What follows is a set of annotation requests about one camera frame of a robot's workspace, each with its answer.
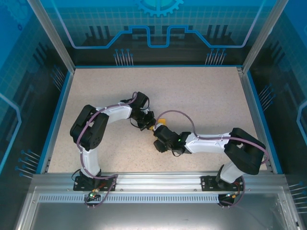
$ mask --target robotic arm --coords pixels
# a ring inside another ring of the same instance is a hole
[[[149,106],[144,108],[145,104],[149,102],[146,95],[138,92],[133,102],[127,104],[131,101],[132,99],[122,100],[118,105],[109,106],[99,113],[85,130],[80,140],[80,146],[83,149],[84,166],[90,174],[82,167],[81,176],[94,181],[91,175],[101,175],[97,146],[102,140],[107,124],[132,118],[137,122],[141,131],[156,124],[153,111],[149,110]],[[83,108],[70,131],[75,143],[91,117],[99,110],[100,108],[94,108],[91,105],[86,105]],[[259,173],[263,151],[255,146],[262,148],[265,146],[240,128],[234,128],[229,133],[219,135],[196,135],[191,132],[177,134],[159,123],[154,127],[153,134],[157,137],[154,145],[159,152],[171,150],[180,155],[199,152],[225,153],[231,161],[223,165],[216,176],[216,182],[220,188],[226,188],[244,173],[252,175]],[[254,143],[255,146],[238,139],[247,140]]]

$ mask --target blue printed backdrop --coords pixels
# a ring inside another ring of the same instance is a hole
[[[265,119],[290,184],[299,181],[307,184],[306,9],[306,1],[289,0],[251,68]]]
[[[26,0],[0,0],[0,34],[0,229],[14,229],[67,69]]]
[[[243,63],[275,0],[42,3],[77,65],[117,65],[121,48],[134,64],[220,65]]]

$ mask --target work surface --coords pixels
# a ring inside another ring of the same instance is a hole
[[[129,99],[134,91],[150,98],[155,117],[176,109],[188,114],[199,134],[219,134],[240,127],[256,137],[241,81],[235,67],[77,69],[51,158],[49,173],[80,168],[80,154],[69,135],[82,108],[105,107]],[[167,126],[191,131],[180,114],[169,113]],[[229,161],[225,154],[195,153],[174,157],[158,152],[152,131],[140,131],[129,120],[109,124],[98,147],[103,172],[217,171]]]

